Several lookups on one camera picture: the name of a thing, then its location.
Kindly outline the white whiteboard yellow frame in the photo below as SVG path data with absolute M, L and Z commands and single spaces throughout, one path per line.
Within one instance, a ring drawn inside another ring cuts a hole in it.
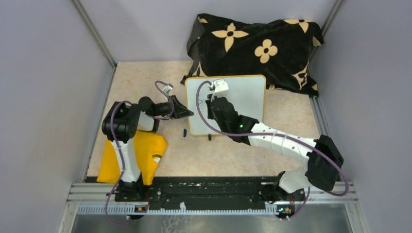
M 191 77 L 185 81 L 187 92 L 187 108 L 194 113 L 188 119 L 188 132 L 192 135 L 216 135 L 200 118 L 196 108 L 196 92 L 204 81 L 224 79 L 229 90 L 227 100 L 234 105 L 235 110 L 244 116 L 259 121 L 263 120 L 264 94 L 266 78 L 263 75 L 249 76 L 217 76 L 217 77 Z

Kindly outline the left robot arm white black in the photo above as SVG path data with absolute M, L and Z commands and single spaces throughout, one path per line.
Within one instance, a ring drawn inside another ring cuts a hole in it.
M 147 96 L 138 103 L 115 102 L 102 123 L 107 139 L 97 181 L 127 184 L 126 194 L 132 200 L 143 199 L 145 186 L 152 185 L 168 146 L 166 139 L 157 134 L 160 122 L 193 115 L 175 95 L 161 103 Z

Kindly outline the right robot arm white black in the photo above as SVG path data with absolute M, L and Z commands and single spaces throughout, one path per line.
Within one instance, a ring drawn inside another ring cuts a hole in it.
M 332 138 L 305 138 L 271 128 L 257 119 L 238 114 L 225 97 L 206 99 L 207 117 L 216 121 L 216 131 L 237 143 L 261 147 L 289 156 L 301 167 L 279 173 L 279 182 L 274 186 L 274 195 L 286 200 L 291 194 L 306 187 L 317 187 L 331 193 L 344 159 Z

